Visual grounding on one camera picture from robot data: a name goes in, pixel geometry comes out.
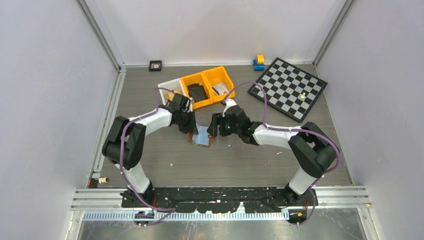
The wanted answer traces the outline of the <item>brown leather card holder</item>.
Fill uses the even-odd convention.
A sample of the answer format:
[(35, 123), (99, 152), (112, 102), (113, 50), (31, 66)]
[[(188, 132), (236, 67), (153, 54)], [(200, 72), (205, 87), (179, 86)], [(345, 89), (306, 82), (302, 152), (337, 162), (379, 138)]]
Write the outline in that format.
[(195, 146), (199, 147), (210, 147), (212, 141), (215, 140), (214, 136), (207, 133), (207, 126), (197, 125), (197, 134), (189, 132), (187, 134), (188, 140)]

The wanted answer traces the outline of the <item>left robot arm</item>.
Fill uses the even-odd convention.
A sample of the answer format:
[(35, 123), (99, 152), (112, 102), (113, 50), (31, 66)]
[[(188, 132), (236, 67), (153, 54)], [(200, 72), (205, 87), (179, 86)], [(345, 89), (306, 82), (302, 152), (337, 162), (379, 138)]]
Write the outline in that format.
[(151, 207), (155, 195), (152, 181), (141, 164), (145, 138), (172, 125), (176, 125), (183, 134), (197, 132), (189, 97), (176, 93), (165, 105), (159, 105), (148, 113), (130, 118), (116, 117), (103, 144), (102, 155), (119, 169), (128, 191), (141, 207)]

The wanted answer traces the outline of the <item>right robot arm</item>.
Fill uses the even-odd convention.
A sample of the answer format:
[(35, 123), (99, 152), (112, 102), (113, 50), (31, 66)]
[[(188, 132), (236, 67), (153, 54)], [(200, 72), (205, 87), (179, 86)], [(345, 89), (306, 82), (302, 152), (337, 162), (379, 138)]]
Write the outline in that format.
[(341, 156), (339, 148), (315, 123), (296, 127), (268, 125), (250, 120), (239, 105), (214, 113), (207, 133), (212, 137), (237, 135), (248, 145), (290, 149), (299, 164), (298, 171), (284, 187), (284, 198), (291, 205), (299, 205), (306, 192), (338, 166)]

